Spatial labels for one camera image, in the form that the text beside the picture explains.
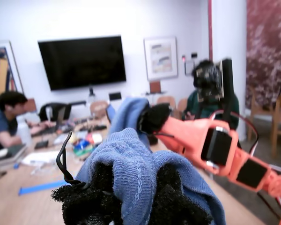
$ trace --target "black office chair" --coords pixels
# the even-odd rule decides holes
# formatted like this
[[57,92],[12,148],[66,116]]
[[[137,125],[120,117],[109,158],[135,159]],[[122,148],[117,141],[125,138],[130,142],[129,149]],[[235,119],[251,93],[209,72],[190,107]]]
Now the black office chair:
[[41,119],[41,121],[46,121],[48,120],[47,118],[47,114],[46,114],[46,108],[47,107],[51,107],[52,108],[52,118],[51,121],[57,121],[57,117],[58,117],[58,112],[60,109],[62,109],[63,107],[66,108],[65,110],[65,116],[64,116],[64,120],[68,120],[70,117],[70,113],[71,113],[71,109],[72,109],[72,105],[71,104],[65,104],[65,103],[47,103],[45,105],[43,105],[41,107],[41,110],[39,112],[39,117]]

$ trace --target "blue painter's tape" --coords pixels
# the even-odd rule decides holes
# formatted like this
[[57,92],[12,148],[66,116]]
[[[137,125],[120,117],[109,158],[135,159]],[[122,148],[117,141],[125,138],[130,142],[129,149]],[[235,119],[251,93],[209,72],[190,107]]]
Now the blue painter's tape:
[[69,184],[66,183],[64,180],[59,180],[56,182],[40,184],[40,185],[36,185],[36,186],[32,186],[32,187],[22,187],[22,188],[20,188],[18,195],[21,196],[21,195],[30,194],[30,193],[37,192],[37,191],[59,188],[63,185],[69,185]]

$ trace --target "conference table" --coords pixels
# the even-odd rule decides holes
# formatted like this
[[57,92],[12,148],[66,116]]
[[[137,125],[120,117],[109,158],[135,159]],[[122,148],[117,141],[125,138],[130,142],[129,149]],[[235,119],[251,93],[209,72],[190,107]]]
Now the conference table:
[[[103,123],[107,129],[97,131],[106,137],[109,122],[107,118],[100,121],[89,121],[89,125]],[[60,150],[61,145],[53,146],[52,142],[56,135],[47,135],[43,139],[49,140],[49,147],[39,151]],[[32,146],[28,147],[26,154],[34,151],[35,143],[40,141],[40,137],[33,138]],[[165,150],[166,147],[161,141],[157,145],[151,146],[152,151]],[[79,171],[83,161],[75,157],[67,149],[67,169],[75,176]],[[31,174],[34,167],[20,164],[17,169],[11,169],[0,179],[0,225],[62,225],[62,204],[55,202],[51,198],[52,190],[43,190],[19,196],[20,188],[27,188],[48,182],[63,180],[63,174],[56,166],[51,166],[45,173]],[[209,184],[213,192],[218,196],[225,209],[227,225],[264,225],[256,216],[249,212],[241,203],[211,180],[204,172],[199,171],[204,180]]]

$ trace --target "bottle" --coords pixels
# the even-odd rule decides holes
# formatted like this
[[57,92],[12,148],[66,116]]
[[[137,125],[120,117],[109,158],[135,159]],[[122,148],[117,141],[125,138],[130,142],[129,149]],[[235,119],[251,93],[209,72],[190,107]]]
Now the bottle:
[[25,122],[24,117],[18,116],[17,122],[18,122],[17,135],[20,136],[23,144],[26,144],[27,146],[31,145],[32,138],[31,138],[31,134],[30,134],[30,129],[29,129],[27,123]]

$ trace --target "floor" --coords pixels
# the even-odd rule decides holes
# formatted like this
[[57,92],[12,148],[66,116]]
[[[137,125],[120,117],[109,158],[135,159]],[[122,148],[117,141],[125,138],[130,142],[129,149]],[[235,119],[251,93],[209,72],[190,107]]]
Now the floor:
[[[255,151],[255,156],[262,159],[263,161],[278,165],[281,167],[281,145],[277,147],[277,158],[271,158],[271,142],[270,142],[270,128],[271,123],[263,120],[255,120],[254,125],[259,133],[259,143]],[[245,141],[242,142],[242,148],[244,150],[249,150],[252,143]],[[261,219],[266,225],[278,225],[279,220],[274,216],[273,213],[268,209],[268,207],[263,203],[263,201],[251,191],[247,191],[235,184],[227,181],[227,179],[222,177],[215,177],[214,180],[220,184],[224,189],[226,189],[231,195],[233,195],[240,203],[247,207],[253,214],[255,214],[259,219]],[[268,200],[270,205],[275,209],[275,211],[281,215],[281,210],[276,201],[268,196],[266,193],[262,192],[262,195]]]

